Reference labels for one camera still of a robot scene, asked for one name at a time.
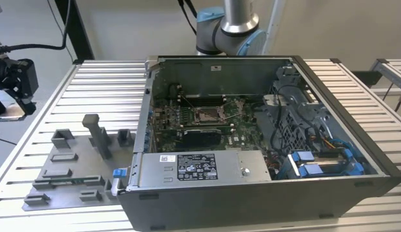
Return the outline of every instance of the motherboard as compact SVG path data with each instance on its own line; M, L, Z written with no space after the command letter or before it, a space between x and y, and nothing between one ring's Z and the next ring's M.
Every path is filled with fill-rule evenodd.
M158 152L266 150L256 112L262 96L160 100L154 108Z

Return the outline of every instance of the power supply label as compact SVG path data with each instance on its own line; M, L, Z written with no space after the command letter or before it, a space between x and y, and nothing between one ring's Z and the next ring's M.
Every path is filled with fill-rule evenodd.
M177 178L181 181L218 179L214 154L178 155L177 167Z

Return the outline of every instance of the aluminum extrusion table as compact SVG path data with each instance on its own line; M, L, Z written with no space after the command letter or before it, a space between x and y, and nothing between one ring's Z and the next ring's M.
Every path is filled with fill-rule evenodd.
M377 59L372 71L379 71L401 89L401 59Z
M401 117L341 63L307 63L401 170ZM109 133L137 129L145 71L144 61L86 61L73 66L0 168L0 231L134 231L121 205L31 212L22 205L53 148L55 129L89 134L81 123L86 113L99 113ZM384 197L361 201L339 219L185 231L388 230L401 231L401 184Z

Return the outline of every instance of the white label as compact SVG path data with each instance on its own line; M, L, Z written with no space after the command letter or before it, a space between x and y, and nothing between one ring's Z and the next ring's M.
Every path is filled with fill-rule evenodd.
M176 162L176 156L161 156L161 162Z
M212 66L210 67L210 71L221 71L222 70L222 66Z

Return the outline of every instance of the blue clip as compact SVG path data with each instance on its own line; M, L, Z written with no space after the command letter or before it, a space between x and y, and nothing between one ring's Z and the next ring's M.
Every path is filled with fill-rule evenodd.
M345 171L345 173L348 175L363 175L364 174L364 167L363 167L363 165L359 162L351 163L348 165L348 168L351 169L351 170Z
M125 178L126 176L128 176L128 169L119 168L113 171L114 178Z
M312 177L324 174L319 164L307 164L299 168L301 177Z
M315 161L315 155L311 151L296 151L292 153L293 161Z
M344 154L345 154L348 160L352 160L352 159L353 159L355 156L353 156L353 153L351 152L349 149L345 149L345 150L344 150Z

